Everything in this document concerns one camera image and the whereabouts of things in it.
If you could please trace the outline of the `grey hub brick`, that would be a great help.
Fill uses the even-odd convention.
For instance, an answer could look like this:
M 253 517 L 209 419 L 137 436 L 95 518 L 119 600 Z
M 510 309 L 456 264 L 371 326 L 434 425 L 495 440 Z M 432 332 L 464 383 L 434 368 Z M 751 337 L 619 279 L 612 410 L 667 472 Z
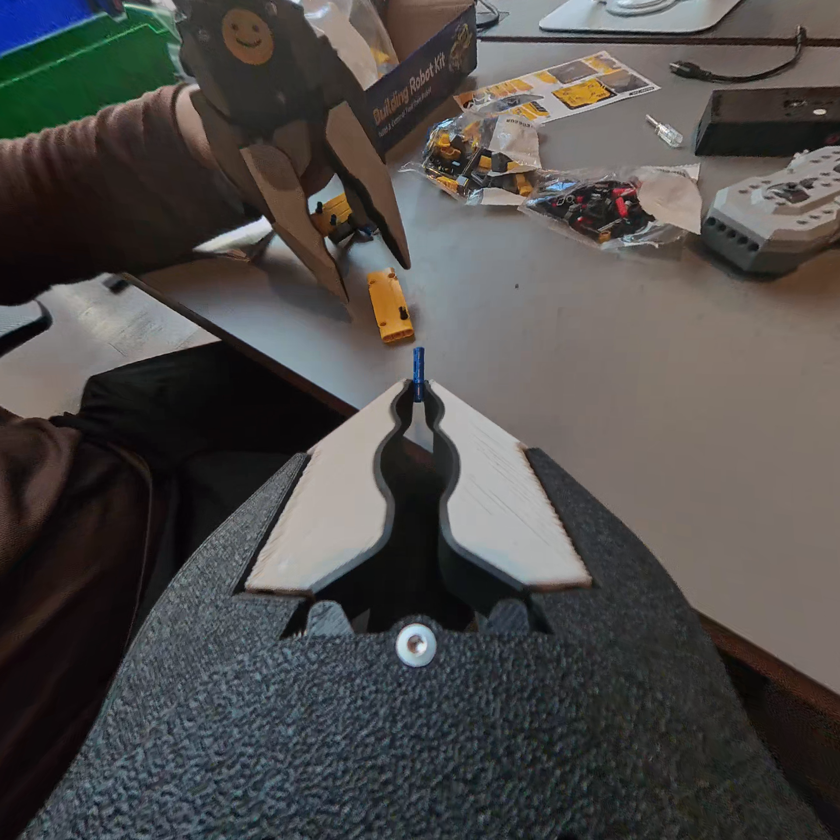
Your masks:
M 782 170 L 720 189 L 700 240 L 742 273 L 781 277 L 838 243 L 839 147 L 796 155 Z

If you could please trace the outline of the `yellow grey sticker sheet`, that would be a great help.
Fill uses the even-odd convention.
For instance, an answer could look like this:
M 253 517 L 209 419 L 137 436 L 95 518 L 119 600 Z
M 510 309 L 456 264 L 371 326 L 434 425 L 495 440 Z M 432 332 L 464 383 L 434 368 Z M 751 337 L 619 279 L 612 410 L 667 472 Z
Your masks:
M 645 96 L 659 85 L 605 51 L 455 96 L 478 119 L 514 115 L 544 125 Z

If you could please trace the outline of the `instruction booklet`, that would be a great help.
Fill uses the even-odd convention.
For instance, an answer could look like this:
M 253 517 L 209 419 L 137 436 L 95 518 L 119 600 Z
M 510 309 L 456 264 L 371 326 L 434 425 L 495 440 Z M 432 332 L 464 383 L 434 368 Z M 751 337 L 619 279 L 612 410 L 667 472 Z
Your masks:
M 195 247 L 192 256 L 195 259 L 225 257 L 257 263 L 263 259 L 276 237 L 276 231 L 269 221 L 261 218 Z

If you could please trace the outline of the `grey desk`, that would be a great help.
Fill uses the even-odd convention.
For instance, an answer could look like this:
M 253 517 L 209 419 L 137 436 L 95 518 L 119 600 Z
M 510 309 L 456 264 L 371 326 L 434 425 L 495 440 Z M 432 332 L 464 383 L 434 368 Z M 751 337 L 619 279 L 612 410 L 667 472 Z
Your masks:
M 685 55 L 606 47 L 660 87 L 551 123 L 551 168 L 678 165 L 645 114 L 686 133 L 709 93 L 667 80 Z M 838 249 L 772 282 L 696 246 L 605 254 L 516 210 L 470 207 L 400 172 L 447 103 L 388 154 L 413 266 L 400 271 L 427 374 L 543 449 L 634 530 L 711 621 L 838 694 Z M 324 402 L 352 412 L 411 372 L 385 346 L 368 272 L 345 257 L 350 305 L 281 242 L 257 266 L 199 259 L 137 279 L 155 299 Z

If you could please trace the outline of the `heap of clear part bags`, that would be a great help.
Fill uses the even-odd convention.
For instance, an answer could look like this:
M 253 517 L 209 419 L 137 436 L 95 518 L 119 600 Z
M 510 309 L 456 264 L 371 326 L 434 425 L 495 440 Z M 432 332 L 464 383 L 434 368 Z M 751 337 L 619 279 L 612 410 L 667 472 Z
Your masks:
M 310 27 L 325 37 L 363 90 L 394 70 L 399 59 L 371 1 L 300 1 Z

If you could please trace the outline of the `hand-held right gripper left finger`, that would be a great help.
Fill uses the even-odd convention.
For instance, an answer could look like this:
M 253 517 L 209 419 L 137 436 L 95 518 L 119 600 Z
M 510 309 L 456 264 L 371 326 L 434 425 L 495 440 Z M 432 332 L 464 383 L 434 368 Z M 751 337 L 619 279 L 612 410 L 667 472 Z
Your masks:
M 246 592 L 318 594 L 385 545 L 395 503 L 382 452 L 403 430 L 395 404 L 411 390 L 408 380 L 398 381 L 310 447 Z

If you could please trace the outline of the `green plastic bin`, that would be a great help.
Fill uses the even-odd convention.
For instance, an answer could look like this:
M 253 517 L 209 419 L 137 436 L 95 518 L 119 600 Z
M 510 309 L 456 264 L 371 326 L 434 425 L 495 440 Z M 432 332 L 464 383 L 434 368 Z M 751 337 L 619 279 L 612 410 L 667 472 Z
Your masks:
M 167 6 L 123 2 L 1 58 L 1 131 L 16 139 L 126 102 L 182 75 Z

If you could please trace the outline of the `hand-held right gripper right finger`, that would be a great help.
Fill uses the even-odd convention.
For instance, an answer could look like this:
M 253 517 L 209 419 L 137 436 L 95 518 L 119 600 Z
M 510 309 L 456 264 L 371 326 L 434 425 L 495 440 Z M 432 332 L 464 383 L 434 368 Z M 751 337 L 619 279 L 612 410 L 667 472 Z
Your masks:
M 525 444 L 438 382 L 426 383 L 425 407 L 444 474 L 444 545 L 515 592 L 591 587 Z

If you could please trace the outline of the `yellow panel brick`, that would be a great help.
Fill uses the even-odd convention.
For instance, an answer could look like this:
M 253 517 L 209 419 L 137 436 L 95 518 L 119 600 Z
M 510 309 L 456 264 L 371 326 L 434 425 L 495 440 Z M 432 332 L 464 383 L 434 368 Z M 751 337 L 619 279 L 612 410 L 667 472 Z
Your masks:
M 367 274 L 366 284 L 374 320 L 383 343 L 413 340 L 411 314 L 395 270 L 389 268 L 373 271 Z

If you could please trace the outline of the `blue plastic bin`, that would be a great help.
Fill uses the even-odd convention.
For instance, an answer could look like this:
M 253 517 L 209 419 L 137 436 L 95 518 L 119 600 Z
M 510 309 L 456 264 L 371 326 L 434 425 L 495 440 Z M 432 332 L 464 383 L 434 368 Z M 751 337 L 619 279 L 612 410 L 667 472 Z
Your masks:
M 1 55 L 98 14 L 119 19 L 123 1 L 1 1 Z

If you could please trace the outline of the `bag of black red pins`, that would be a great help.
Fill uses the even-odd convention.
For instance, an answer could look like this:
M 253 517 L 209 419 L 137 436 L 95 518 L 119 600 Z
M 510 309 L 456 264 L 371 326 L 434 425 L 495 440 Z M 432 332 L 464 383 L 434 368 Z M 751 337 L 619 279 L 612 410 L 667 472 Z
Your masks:
M 603 253 L 674 248 L 700 233 L 700 164 L 546 174 L 520 212 Z

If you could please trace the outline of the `silver stand base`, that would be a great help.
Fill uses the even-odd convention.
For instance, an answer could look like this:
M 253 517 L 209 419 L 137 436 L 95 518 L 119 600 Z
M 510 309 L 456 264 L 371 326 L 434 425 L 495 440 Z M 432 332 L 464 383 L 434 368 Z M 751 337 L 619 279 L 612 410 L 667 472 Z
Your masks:
M 539 21 L 544 33 L 696 35 L 716 27 L 739 1 L 568 1 Z

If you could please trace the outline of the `blue robot kit box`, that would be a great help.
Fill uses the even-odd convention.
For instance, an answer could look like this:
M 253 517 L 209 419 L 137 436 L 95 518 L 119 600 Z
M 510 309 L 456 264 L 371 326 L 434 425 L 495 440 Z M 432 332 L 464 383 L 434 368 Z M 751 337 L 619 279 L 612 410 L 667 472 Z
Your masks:
M 389 152 L 452 97 L 477 64 L 476 3 L 373 2 L 398 66 L 364 91 L 374 144 Z

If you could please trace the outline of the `black battery box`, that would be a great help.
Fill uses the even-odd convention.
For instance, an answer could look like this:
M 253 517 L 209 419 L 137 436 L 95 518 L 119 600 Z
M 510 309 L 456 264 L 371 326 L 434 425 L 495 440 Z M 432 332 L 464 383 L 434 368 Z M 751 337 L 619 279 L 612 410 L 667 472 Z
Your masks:
M 839 87 L 717 89 L 697 126 L 697 156 L 781 158 L 839 141 Z

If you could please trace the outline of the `yellow grey brick assembly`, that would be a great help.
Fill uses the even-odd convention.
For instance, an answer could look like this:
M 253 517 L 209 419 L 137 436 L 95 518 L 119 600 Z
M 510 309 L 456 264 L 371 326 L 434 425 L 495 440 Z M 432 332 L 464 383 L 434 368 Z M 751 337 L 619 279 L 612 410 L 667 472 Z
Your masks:
M 318 201 L 309 218 L 320 235 L 336 246 L 357 238 L 366 242 L 378 232 L 361 199 L 353 192 L 342 192 L 326 202 Z

